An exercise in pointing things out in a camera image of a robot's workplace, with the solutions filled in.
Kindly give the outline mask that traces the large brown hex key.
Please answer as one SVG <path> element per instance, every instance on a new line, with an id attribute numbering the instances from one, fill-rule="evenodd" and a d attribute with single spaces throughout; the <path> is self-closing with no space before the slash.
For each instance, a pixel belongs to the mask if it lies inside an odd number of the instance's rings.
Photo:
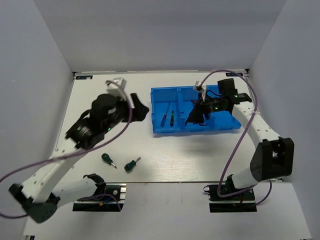
<path id="1" fill-rule="evenodd" d="M 193 109 L 190 112 L 190 122 L 199 125 L 204 123 L 203 112 L 198 101 L 193 102 Z"/>

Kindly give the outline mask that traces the black green precision screwdriver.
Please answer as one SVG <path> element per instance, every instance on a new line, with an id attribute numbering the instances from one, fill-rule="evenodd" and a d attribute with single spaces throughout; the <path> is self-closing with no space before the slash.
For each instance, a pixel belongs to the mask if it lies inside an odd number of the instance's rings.
<path id="1" fill-rule="evenodd" d="M 170 115 L 170 126 L 171 126 L 171 127 L 174 126 L 174 110 L 171 111 L 171 115 Z"/>

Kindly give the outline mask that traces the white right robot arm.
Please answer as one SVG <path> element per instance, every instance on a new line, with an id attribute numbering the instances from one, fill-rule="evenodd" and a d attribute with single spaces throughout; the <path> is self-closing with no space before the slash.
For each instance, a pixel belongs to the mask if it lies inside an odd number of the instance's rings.
<path id="1" fill-rule="evenodd" d="M 239 93 L 234 79 L 218 81 L 217 97 L 207 95 L 207 87 L 197 81 L 193 89 L 198 99 L 193 105 L 186 123 L 203 124 L 211 113 L 229 112 L 243 127 L 255 146 L 249 167 L 222 176 L 225 183 L 218 184 L 220 198 L 238 199 L 250 187 L 260 182 L 290 176 L 293 170 L 295 144 L 291 138 L 283 138 L 275 132 L 257 112 L 247 93 Z"/>

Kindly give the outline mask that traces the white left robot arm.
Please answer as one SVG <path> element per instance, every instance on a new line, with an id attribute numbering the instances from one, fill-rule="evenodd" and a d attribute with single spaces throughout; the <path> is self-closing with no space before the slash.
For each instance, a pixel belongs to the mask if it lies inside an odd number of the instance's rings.
<path id="1" fill-rule="evenodd" d="M 102 142 L 105 135 L 119 123 L 141 122 L 149 108 L 141 103 L 136 93 L 129 100 L 121 95 L 100 94 L 66 132 L 59 152 L 42 163 L 30 178 L 12 184 L 8 191 L 21 205 L 27 217 L 41 224 L 53 216 L 59 207 L 79 199 L 99 200 L 105 196 L 105 181 L 97 174 L 86 174 L 82 179 L 64 187 L 57 184 L 65 174 Z"/>

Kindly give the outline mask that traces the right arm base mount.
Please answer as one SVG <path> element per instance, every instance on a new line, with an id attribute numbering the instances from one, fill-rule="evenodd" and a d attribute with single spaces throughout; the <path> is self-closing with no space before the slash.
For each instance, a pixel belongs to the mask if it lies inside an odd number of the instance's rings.
<path id="1" fill-rule="evenodd" d="M 203 192 L 208 194 L 210 213 L 253 213 L 257 212 L 254 191 L 221 198 L 217 194 L 218 185 L 206 185 Z"/>

